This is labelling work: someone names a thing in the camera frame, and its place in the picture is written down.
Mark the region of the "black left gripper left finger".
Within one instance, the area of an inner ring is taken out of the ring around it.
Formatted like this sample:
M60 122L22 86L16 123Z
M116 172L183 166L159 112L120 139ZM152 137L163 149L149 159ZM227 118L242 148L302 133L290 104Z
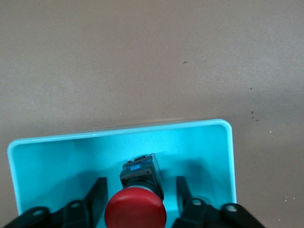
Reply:
M56 212L33 207L16 217L6 228L95 228L108 201L107 178L100 177L83 199L69 202Z

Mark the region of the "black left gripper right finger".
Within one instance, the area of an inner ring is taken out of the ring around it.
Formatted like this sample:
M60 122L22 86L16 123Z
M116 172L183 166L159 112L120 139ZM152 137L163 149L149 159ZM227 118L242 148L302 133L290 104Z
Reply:
M237 203L224 204L216 209L191 194L184 176L176 178L177 203L180 216L173 228L263 228L248 210Z

